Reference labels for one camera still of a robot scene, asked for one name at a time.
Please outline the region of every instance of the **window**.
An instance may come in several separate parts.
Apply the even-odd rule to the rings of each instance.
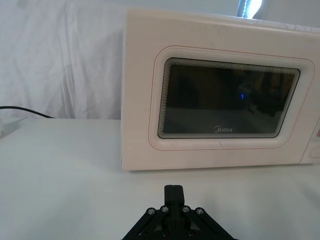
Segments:
[[[300,76],[295,68],[170,58],[158,136],[274,138]]]

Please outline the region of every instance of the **power cord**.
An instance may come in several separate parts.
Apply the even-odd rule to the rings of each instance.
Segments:
[[[47,118],[47,119],[54,119],[54,117],[52,117],[52,116],[48,116],[48,115],[42,114],[40,112],[33,111],[31,109],[20,107],[20,106],[0,106],[0,110],[1,109],[16,109],[16,110],[21,110],[21,111],[26,111],[26,112],[29,112],[29,113],[32,113],[32,114],[36,114],[36,115],[42,116],[42,117]]]

